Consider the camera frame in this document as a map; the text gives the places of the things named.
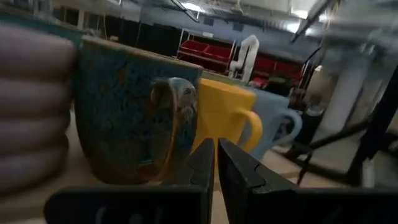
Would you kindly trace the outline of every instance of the mug handle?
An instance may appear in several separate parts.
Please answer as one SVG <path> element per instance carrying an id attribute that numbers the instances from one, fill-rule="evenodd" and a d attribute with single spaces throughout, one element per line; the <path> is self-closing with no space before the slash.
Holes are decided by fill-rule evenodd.
<path id="1" fill-rule="evenodd" d="M 262 136 L 262 122 L 260 117 L 253 111 L 240 109 L 237 110 L 237 113 L 247 117 L 251 125 L 251 136 L 243 147 L 245 152 L 249 152 L 250 150 L 254 149 L 254 147 L 257 146 L 260 141 Z"/>
<path id="2" fill-rule="evenodd" d="M 287 109 L 285 111 L 282 111 L 280 113 L 280 115 L 290 117 L 293 120 L 294 128 L 290 134 L 272 142 L 271 147 L 293 140 L 299 134 L 299 132 L 303 126 L 303 121 L 301 119 L 301 116 L 294 110 Z"/>

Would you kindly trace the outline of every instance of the white pillar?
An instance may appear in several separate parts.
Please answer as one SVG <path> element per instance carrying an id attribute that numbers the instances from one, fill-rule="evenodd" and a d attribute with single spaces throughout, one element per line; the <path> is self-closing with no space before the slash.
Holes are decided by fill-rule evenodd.
<path id="1" fill-rule="evenodd" d="M 320 127 L 339 132 L 353 109 L 358 93 L 371 65 L 370 58 L 357 57 L 350 60 L 338 79 Z"/>
<path id="2" fill-rule="evenodd" d="M 79 10 L 79 19 L 77 20 L 77 29 L 80 29 L 80 30 L 82 30 L 84 27 L 83 27 L 83 24 L 84 24 L 84 21 L 85 21 L 85 12 L 84 12 L 84 10 Z"/>

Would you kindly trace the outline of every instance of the floor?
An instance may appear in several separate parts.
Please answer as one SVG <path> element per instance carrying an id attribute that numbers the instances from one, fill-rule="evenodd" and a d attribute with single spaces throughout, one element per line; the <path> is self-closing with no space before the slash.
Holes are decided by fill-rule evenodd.
<path id="1" fill-rule="evenodd" d="M 71 125 L 67 132 L 70 139 L 70 153 L 66 171 L 40 186 L 24 192 L 7 195 L 0 200 L 0 223 L 45 223 L 40 217 L 42 207 L 47 198 L 57 190 L 71 185 L 102 184 L 90 173 L 88 164 L 81 152 L 75 125 Z M 280 174 L 282 177 L 295 182 L 300 168 L 274 151 L 268 151 L 262 163 Z M 313 174 L 306 174 L 301 187 L 345 187 Z M 215 192 L 213 194 L 212 223 L 228 223 L 220 183 L 215 177 Z"/>

